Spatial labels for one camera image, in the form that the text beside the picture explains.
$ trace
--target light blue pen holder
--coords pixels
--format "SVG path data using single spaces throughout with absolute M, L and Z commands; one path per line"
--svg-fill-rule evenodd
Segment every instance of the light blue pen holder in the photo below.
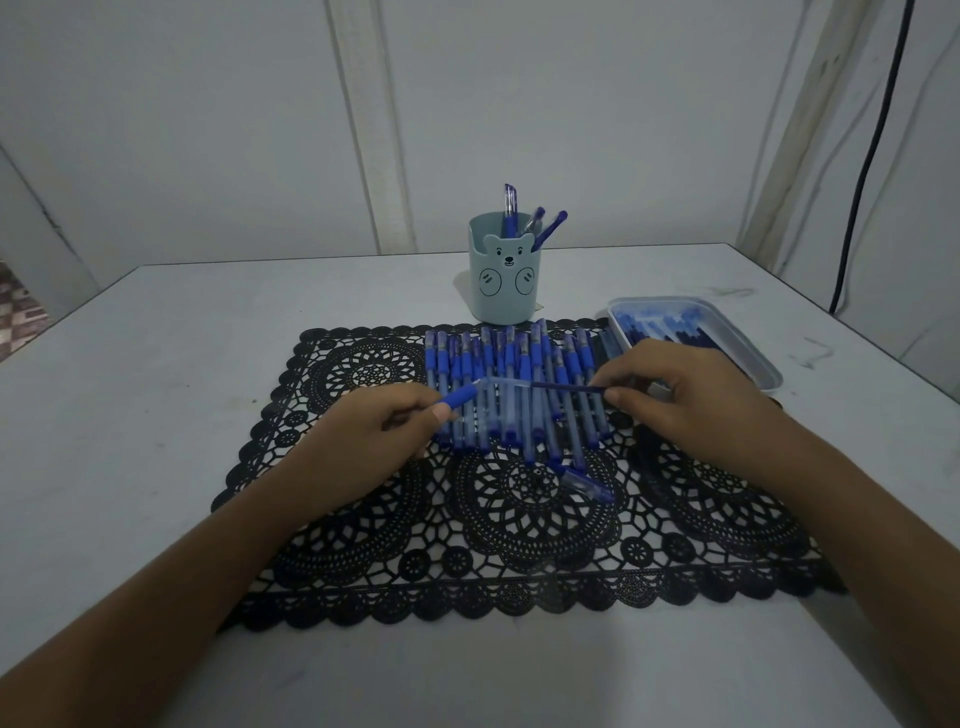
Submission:
M 523 230 L 530 215 L 517 215 Z M 502 238 L 503 212 L 485 212 L 469 223 L 470 310 L 480 321 L 497 326 L 533 318 L 540 280 L 540 251 L 531 253 L 542 224 L 522 237 Z

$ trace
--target forearm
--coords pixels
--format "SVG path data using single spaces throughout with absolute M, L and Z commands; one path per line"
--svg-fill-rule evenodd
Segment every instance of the forearm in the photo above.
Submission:
M 11 725 L 131 725 L 199 660 L 230 609 L 300 525 L 258 481 L 0 680 Z
M 960 552 L 827 443 L 798 453 L 765 486 L 817 540 L 934 712 L 956 716 Z

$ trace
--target left hand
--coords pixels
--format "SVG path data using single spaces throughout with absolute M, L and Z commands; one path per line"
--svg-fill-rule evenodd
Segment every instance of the left hand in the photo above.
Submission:
M 348 392 L 264 477 L 292 498 L 302 522 L 313 521 L 365 496 L 423 450 L 451 418 L 439 398 L 415 382 Z

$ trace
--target plastic container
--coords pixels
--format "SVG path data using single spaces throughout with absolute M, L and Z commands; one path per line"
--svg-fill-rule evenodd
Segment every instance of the plastic container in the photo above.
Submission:
M 517 215 L 518 227 L 530 215 Z M 485 212 L 469 222 L 470 311 L 480 321 L 497 326 L 522 324 L 537 308 L 540 251 L 531 253 L 542 224 L 521 237 L 500 237 L 503 212 Z
M 783 385 L 780 370 L 712 303 L 703 299 L 688 296 L 613 299 L 607 306 L 607 313 L 610 316 L 611 329 L 624 351 L 632 345 L 617 321 L 618 314 L 629 314 L 640 322 L 649 319 L 658 323 L 664 316 L 676 320 L 685 314 L 692 314 L 696 326 L 702 329 L 760 390 L 770 394 Z

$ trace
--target hand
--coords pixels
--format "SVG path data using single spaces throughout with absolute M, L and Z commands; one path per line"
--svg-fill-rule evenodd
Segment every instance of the hand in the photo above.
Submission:
M 644 339 L 601 367 L 591 384 L 611 386 L 632 377 L 644 388 L 662 379 L 673 390 L 673 402 L 617 386 L 604 394 L 610 404 L 698 460 L 764 487 L 779 478 L 777 469 L 789 467 L 787 461 L 826 445 L 717 350 Z
M 414 382 L 348 392 L 265 477 L 282 481 L 302 522 L 313 521 L 365 496 L 426 448 L 451 418 L 439 398 Z

